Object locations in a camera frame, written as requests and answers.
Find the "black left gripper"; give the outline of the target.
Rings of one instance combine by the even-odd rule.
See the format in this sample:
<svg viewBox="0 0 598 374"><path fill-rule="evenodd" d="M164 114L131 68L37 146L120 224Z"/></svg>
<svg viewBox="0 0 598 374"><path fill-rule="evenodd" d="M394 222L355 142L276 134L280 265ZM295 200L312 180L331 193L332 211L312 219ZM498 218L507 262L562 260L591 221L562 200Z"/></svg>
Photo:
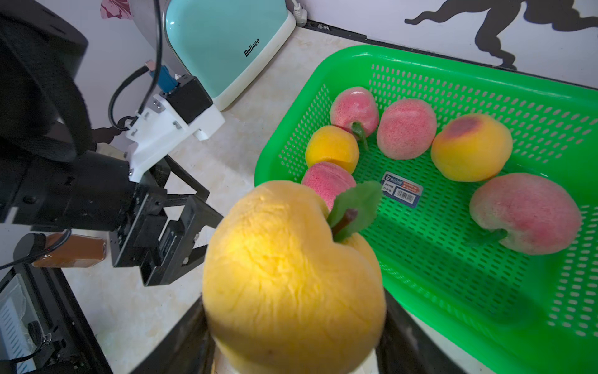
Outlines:
<svg viewBox="0 0 598 374"><path fill-rule="evenodd" d="M137 267L146 287L170 285L201 265L207 246L202 229L223 216L208 203L210 192L166 156L135 187L124 223L110 233L112 265Z"/></svg>

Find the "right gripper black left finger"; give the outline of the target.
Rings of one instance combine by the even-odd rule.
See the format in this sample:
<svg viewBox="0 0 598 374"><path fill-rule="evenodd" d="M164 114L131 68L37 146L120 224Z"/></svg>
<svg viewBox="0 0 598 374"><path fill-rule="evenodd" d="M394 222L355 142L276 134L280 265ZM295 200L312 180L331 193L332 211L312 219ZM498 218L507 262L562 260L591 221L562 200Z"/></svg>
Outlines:
<svg viewBox="0 0 598 374"><path fill-rule="evenodd" d="M209 332L202 297L132 373L213 372L215 342Z"/></svg>

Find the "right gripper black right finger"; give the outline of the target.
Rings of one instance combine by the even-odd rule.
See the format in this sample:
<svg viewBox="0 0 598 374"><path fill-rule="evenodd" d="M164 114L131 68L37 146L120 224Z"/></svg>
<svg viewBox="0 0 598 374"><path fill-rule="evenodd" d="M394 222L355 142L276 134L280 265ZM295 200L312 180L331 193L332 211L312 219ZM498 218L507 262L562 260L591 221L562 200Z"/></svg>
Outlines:
<svg viewBox="0 0 598 374"><path fill-rule="evenodd" d="M375 349L381 374L464 374L388 291L385 297L386 322Z"/></svg>

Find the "small pink peach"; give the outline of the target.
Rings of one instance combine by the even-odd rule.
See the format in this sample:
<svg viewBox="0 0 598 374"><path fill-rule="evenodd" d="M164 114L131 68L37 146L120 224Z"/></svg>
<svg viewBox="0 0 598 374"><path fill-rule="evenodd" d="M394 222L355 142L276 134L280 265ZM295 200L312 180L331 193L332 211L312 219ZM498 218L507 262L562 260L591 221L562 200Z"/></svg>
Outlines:
<svg viewBox="0 0 598 374"><path fill-rule="evenodd" d="M470 216L488 236L524 254L548 255L567 249L582 226L579 207L560 185L538 175L512 173L475 191Z"/></svg>

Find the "yellow peach with red blush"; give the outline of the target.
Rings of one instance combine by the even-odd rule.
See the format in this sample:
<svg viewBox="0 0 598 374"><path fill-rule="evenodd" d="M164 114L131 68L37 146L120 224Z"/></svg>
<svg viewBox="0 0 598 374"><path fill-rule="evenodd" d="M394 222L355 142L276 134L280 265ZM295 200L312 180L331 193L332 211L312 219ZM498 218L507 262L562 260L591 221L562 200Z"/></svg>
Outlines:
<svg viewBox="0 0 598 374"><path fill-rule="evenodd" d="M447 179L480 182L504 168L512 149L506 126L488 115L469 114L451 121L435 137L431 160Z"/></svg>

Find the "large pink peach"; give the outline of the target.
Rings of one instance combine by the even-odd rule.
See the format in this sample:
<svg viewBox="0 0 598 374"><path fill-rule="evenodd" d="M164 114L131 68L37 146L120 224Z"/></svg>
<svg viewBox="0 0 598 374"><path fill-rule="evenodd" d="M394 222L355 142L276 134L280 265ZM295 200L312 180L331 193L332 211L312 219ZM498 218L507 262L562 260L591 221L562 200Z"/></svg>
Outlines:
<svg viewBox="0 0 598 374"><path fill-rule="evenodd" d="M398 100L382 114L377 132L378 148L393 160L420 157L431 146L437 127L430 104L418 99Z"/></svg>

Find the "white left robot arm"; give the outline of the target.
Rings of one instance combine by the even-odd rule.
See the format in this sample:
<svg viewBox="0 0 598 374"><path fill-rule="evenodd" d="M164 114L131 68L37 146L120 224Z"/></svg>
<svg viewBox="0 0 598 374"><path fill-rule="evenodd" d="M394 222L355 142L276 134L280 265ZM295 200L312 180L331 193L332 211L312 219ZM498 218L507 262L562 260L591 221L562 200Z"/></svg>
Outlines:
<svg viewBox="0 0 598 374"><path fill-rule="evenodd" d="M110 257L146 286L169 285L202 264L199 232L222 216L209 191L170 155L207 138L224 117L195 76L173 79L162 61L135 115L112 120L132 146L101 154L74 78L87 39L36 1L1 4L1 220L31 228L14 263L90 267Z"/></svg>

